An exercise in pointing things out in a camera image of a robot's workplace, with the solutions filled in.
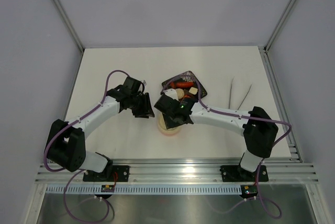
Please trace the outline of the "pink and cream lunch bowl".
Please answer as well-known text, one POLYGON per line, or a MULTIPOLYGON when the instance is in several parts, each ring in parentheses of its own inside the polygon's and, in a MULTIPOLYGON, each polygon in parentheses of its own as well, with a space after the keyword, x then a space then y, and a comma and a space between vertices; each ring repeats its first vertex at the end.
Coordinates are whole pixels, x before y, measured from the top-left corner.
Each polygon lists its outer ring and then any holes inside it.
POLYGON ((171 128, 171 129, 163 129, 159 128, 159 132, 165 136, 173 136, 178 134, 181 131, 181 128, 171 128))

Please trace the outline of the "metal tongs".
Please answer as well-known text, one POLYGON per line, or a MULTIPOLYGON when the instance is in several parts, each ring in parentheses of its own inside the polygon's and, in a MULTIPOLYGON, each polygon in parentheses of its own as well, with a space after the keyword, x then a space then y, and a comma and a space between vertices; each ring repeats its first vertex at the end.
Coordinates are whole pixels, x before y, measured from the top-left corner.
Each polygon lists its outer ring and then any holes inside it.
POLYGON ((229 86, 228 108, 240 110, 247 100, 252 87, 253 83, 246 84, 244 80, 236 79, 233 76, 229 86))

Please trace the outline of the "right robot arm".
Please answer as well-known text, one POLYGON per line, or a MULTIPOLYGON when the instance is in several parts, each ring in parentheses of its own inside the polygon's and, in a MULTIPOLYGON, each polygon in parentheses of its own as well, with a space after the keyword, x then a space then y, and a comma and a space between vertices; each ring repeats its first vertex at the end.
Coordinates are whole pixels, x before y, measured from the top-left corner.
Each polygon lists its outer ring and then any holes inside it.
POLYGON ((269 158, 278 133, 278 126, 261 107, 251 111, 213 109, 193 98, 181 101, 161 95, 154 107, 165 117, 167 129, 201 124, 232 131, 244 138, 246 150, 239 164, 228 170, 221 167, 222 179, 251 182, 262 160, 269 158))

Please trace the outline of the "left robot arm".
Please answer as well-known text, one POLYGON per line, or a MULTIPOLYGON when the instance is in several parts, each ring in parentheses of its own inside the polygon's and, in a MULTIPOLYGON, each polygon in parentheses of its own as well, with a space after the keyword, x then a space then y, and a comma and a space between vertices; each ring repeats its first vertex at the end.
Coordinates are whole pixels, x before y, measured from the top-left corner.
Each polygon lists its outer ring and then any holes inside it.
POLYGON ((123 84, 112 89, 105 88, 101 102, 88 112, 73 120, 54 121, 49 131, 43 162, 58 164, 58 171, 87 171, 96 180, 107 181, 115 177, 113 161, 103 154, 87 151, 86 138, 105 121, 127 109, 136 118, 154 117, 144 82, 129 76, 123 84))

